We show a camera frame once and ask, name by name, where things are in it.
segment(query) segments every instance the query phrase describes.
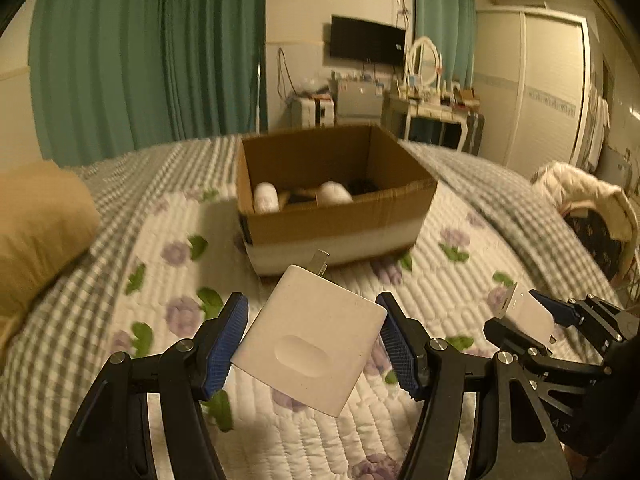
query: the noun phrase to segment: white wall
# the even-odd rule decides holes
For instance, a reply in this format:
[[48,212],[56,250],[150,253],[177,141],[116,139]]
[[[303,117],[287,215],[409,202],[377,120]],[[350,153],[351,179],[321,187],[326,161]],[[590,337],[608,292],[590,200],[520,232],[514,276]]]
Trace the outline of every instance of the white wall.
[[[405,4],[412,14],[413,0],[405,0]],[[398,5],[396,0],[266,0],[266,83],[270,129],[289,126],[286,104],[277,91],[278,48],[281,47],[287,57],[296,89],[325,84],[332,70],[362,70],[361,63],[328,58],[326,42],[329,40],[332,14],[396,25]],[[412,15],[409,19],[408,30],[411,31]],[[398,16],[398,27],[404,28],[402,16]],[[372,66],[368,66],[367,71],[372,73]],[[388,80],[390,70],[377,67],[376,75]]]
[[476,0],[476,9],[484,9],[493,5],[489,0]]
[[26,0],[0,36],[0,74],[28,65],[29,33],[36,0]]
[[[622,155],[627,149],[631,150],[632,183],[635,184],[640,178],[640,75],[609,20],[599,10],[593,13],[598,24],[602,55],[614,79],[607,143]],[[583,15],[589,20],[588,10]]]
[[0,171],[42,160],[28,66],[36,0],[27,0],[0,36]]

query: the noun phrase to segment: teal curtain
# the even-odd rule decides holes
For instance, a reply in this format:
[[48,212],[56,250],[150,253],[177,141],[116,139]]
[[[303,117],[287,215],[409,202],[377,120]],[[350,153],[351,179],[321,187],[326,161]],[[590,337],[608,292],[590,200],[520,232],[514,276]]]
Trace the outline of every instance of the teal curtain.
[[29,50],[38,140],[58,164],[248,132],[264,0],[37,0]]
[[414,0],[415,37],[428,36],[442,55],[443,79],[471,86],[476,0]]

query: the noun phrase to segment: green leaf print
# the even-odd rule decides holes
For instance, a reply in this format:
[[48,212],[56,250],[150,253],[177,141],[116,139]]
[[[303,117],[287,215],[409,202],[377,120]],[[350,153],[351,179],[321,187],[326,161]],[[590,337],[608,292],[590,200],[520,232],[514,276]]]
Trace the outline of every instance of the green leaf print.
[[469,253],[459,251],[457,247],[451,247],[447,244],[439,243],[438,247],[447,255],[452,262],[466,262],[469,259]]
[[200,308],[204,312],[205,321],[207,319],[214,319],[218,317],[218,314],[220,314],[222,307],[225,306],[225,304],[222,302],[222,298],[220,298],[220,295],[208,286],[199,288],[196,294],[202,301],[202,305],[200,306]]
[[513,285],[514,281],[504,272],[500,272],[500,270],[496,270],[493,275],[494,282],[498,282],[503,284],[506,287],[510,287]]
[[146,270],[146,265],[144,263],[140,263],[136,267],[136,270],[134,270],[129,275],[127,286],[124,289],[125,296],[128,296],[129,294],[132,294],[136,290],[140,290],[142,288],[142,283],[145,281],[145,270]]
[[200,235],[192,235],[187,240],[191,245],[191,260],[195,262],[207,250],[209,242]]
[[207,402],[203,402],[207,408],[207,415],[216,421],[218,429],[222,433],[234,428],[234,419],[231,415],[231,404],[225,390],[218,390]]
[[463,352],[467,348],[471,348],[474,344],[474,339],[468,335],[455,335],[453,337],[446,337],[445,341],[449,343],[458,352]]
[[411,272],[414,268],[414,261],[411,259],[411,254],[409,254],[409,251],[400,256],[398,262],[404,270],[408,270],[409,272]]
[[206,189],[202,192],[202,199],[199,200],[200,203],[208,202],[209,200],[215,199],[220,194],[217,189]]
[[131,325],[131,331],[134,335],[134,340],[131,342],[133,348],[136,349],[134,358],[146,357],[149,355],[151,345],[154,342],[154,331],[146,323],[134,322]]
[[396,375],[395,371],[390,370],[389,373],[387,375],[385,375],[385,383],[386,384],[398,384],[398,376]]

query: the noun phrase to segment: purple flower print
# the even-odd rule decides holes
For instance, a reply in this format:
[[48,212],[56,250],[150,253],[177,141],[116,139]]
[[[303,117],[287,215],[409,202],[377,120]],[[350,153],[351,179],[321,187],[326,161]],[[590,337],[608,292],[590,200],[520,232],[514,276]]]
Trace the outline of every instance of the purple flower print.
[[379,260],[372,260],[370,264],[380,283],[391,283],[392,285],[400,285],[402,283],[402,270],[398,262],[391,256],[383,256]]
[[154,204],[152,211],[154,215],[159,215],[167,209],[169,209],[169,201],[165,197],[162,197]]
[[440,236],[449,247],[467,247],[471,241],[469,235],[460,229],[443,228]]
[[507,291],[507,287],[503,284],[500,284],[489,291],[489,294],[486,297],[486,302],[489,304],[491,312],[494,314],[497,314],[502,308],[502,304],[507,298]]
[[164,315],[169,330],[178,337],[192,337],[202,322],[200,305],[189,296],[173,298]]
[[276,390],[275,388],[271,389],[271,397],[273,398],[273,402],[275,402],[278,406],[282,406],[283,408],[287,408],[292,412],[301,412],[306,408],[306,404],[302,404],[302,402],[298,402],[296,399],[292,399],[286,394]]
[[113,340],[111,341],[111,353],[114,352],[126,352],[131,354],[131,336],[124,330],[118,330],[113,334]]
[[190,189],[188,191],[183,191],[184,197],[187,200],[195,200],[199,202],[202,199],[202,190],[201,189]]
[[466,214],[466,221],[469,222],[471,227],[484,227],[484,219],[476,211],[469,211],[469,213]]
[[355,480],[396,480],[400,466],[389,455],[375,453],[353,466],[351,476]]
[[364,374],[368,376],[382,375],[385,371],[391,369],[391,361],[386,354],[382,339],[376,339],[371,349],[371,355],[364,366]]
[[164,245],[160,256],[172,267],[180,267],[191,254],[190,247],[184,242],[171,242]]

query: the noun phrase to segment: gray checkered blanket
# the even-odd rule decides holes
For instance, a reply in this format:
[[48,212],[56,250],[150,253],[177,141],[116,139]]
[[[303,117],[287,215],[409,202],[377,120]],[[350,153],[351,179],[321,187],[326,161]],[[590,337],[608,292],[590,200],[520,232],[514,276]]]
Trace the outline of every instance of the gray checkered blanket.
[[[90,250],[38,299],[0,378],[0,432],[35,479],[49,475],[66,430],[102,366],[100,348],[140,228],[166,192],[234,180],[235,137],[155,146],[77,168],[102,223]],[[617,298],[561,217],[521,177],[469,155],[407,148],[479,211],[536,287],[560,298]],[[587,356],[577,339],[575,349]]]

